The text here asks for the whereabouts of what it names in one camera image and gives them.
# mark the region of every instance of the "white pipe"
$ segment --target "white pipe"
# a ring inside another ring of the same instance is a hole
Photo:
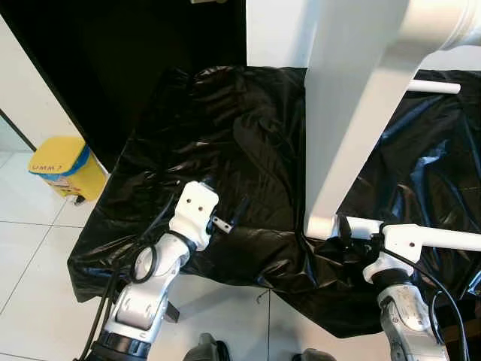
[[[408,92],[427,92],[427,93],[443,93],[458,94],[461,85],[456,83],[443,83],[441,81],[412,80],[407,87]]]
[[[419,227],[416,234],[423,246],[481,251],[481,235],[476,233]]]

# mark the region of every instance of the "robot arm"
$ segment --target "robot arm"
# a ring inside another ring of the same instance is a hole
[[[194,250],[209,244],[207,225],[219,197],[198,182],[188,183],[169,222],[169,231],[144,248],[127,285],[92,345],[88,359],[142,361],[147,358],[168,307],[168,291]]]
[[[418,288],[411,284],[409,276],[419,261],[422,246],[481,250],[481,235],[432,229],[415,224],[381,226],[374,238],[383,246],[374,263],[368,265],[363,275],[380,291],[377,297],[381,308],[381,326],[391,345],[392,361],[447,361],[448,353],[444,344],[433,333],[437,326],[434,315],[430,320],[428,306],[424,303]],[[435,278],[430,280],[441,289],[452,307],[455,301],[445,287]],[[462,320],[459,317],[461,349],[467,357]]]

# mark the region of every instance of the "white wall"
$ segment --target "white wall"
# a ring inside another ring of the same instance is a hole
[[[247,64],[307,67],[321,1],[247,0]],[[437,51],[421,69],[481,71],[481,47]]]
[[[0,108],[33,145],[54,135],[80,136],[2,17],[0,51]]]
[[[307,67],[319,0],[247,0],[247,64]]]

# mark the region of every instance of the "black tarp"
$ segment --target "black tarp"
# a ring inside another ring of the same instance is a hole
[[[208,179],[222,219],[242,199],[249,205],[233,231],[215,231],[183,272],[269,287],[338,337],[380,331],[365,263],[350,262],[335,240],[302,233],[304,74],[243,66],[164,74],[68,260],[78,301],[102,294],[113,260],[128,265],[133,244],[159,238],[186,182]],[[461,92],[407,93],[340,212],[479,232],[481,74],[417,77],[460,83]],[[475,253],[426,249],[422,264],[461,297],[480,262]]]

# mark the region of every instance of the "white tile floor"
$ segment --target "white tile floor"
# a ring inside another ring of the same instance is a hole
[[[67,258],[93,202],[75,207],[29,174],[27,153],[0,152],[0,361],[65,361],[79,355],[98,300],[74,298]],[[337,361],[385,361],[384,335],[336,339],[273,293],[179,276],[170,298],[178,324],[164,323],[152,360],[181,361],[201,332],[230,347],[233,361],[290,361],[314,347]]]

